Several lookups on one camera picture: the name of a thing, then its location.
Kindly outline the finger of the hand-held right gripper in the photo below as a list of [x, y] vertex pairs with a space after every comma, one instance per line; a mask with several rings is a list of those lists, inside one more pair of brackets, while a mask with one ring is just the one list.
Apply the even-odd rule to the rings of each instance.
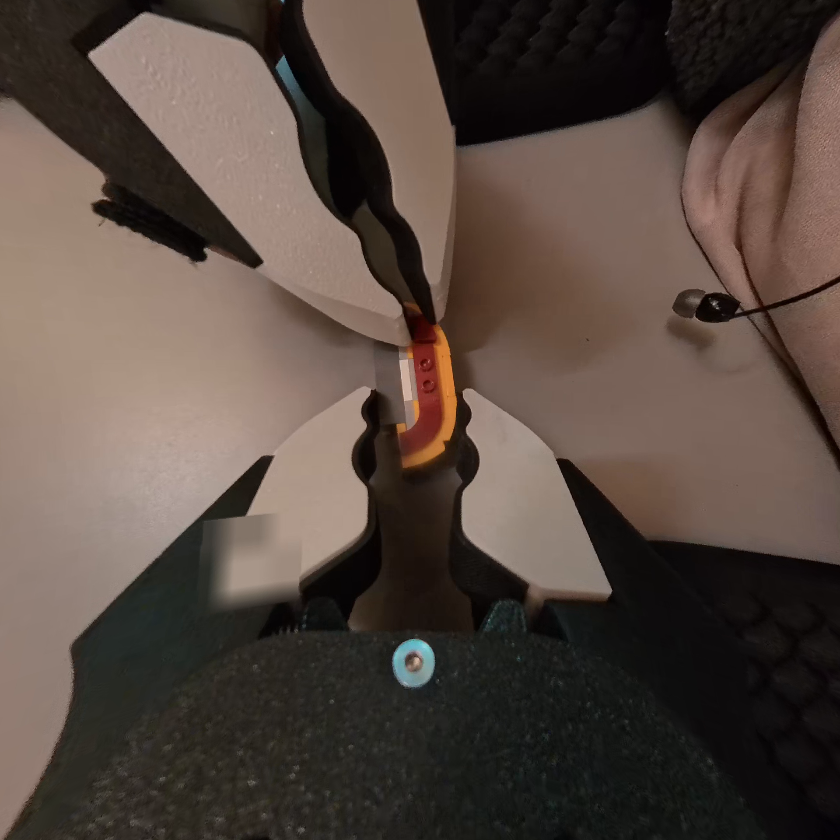
[[258, 273], [356, 333], [409, 344], [402, 303], [316, 191], [296, 114], [255, 47], [140, 12], [87, 56], [256, 252]]
[[409, 300], [440, 322], [453, 255], [455, 130], [418, 3], [285, 2], [280, 29], [294, 78], [352, 150]]

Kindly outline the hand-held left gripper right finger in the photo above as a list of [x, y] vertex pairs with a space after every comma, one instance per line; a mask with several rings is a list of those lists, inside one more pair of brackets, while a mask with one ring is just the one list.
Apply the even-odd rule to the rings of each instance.
[[477, 391], [463, 392], [478, 465], [461, 498], [470, 547], [524, 583], [530, 596], [613, 592], [552, 449]]

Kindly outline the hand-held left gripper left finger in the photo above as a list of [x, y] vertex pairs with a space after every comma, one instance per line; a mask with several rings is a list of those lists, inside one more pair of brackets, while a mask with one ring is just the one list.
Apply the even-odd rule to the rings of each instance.
[[356, 388], [276, 450], [253, 499], [253, 592], [302, 592], [361, 546], [371, 504], [357, 447], [373, 396]]

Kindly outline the curved orange dark red lego assembly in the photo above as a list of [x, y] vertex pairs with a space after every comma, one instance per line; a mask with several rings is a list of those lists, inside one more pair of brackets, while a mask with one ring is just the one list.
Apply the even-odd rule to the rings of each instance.
[[374, 344], [374, 382], [381, 423], [393, 427], [402, 469], [415, 473], [441, 461], [455, 433], [457, 395], [448, 340], [410, 305], [411, 342]]

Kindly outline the person's left forearm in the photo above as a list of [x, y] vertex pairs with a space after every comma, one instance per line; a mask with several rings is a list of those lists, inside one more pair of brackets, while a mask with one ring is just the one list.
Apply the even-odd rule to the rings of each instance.
[[745, 657], [760, 756], [792, 794], [790, 838], [839, 837], [839, 568], [655, 541]]

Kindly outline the person's right forearm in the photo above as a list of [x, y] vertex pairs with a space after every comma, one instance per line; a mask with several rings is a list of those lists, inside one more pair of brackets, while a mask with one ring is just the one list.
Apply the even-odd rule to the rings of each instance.
[[668, 1], [455, 2], [459, 147], [639, 109], [669, 76]]

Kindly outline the black fleece jacket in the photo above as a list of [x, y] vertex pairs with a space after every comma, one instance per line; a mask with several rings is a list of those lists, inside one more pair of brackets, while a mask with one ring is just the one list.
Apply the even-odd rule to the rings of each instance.
[[732, 94], [806, 56], [838, 1], [674, 1], [666, 30], [671, 96], [701, 120]]

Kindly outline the beige shirt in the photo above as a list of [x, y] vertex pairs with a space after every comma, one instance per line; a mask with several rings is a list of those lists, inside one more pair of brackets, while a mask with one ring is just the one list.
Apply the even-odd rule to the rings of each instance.
[[746, 309], [838, 278], [838, 15], [808, 56], [777, 66], [703, 119], [681, 197], [710, 266]]

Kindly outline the black wired earphone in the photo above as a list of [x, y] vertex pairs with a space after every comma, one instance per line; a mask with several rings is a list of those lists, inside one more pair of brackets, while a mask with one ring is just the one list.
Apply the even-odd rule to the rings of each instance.
[[685, 320], [697, 320], [712, 324], [726, 323], [788, 308], [801, 301], [820, 296], [824, 292], [837, 287], [838, 284], [839, 277], [836, 277], [813, 289], [755, 308], [745, 308], [738, 299], [725, 292], [687, 289], [678, 294], [674, 300], [672, 311], [676, 316]]

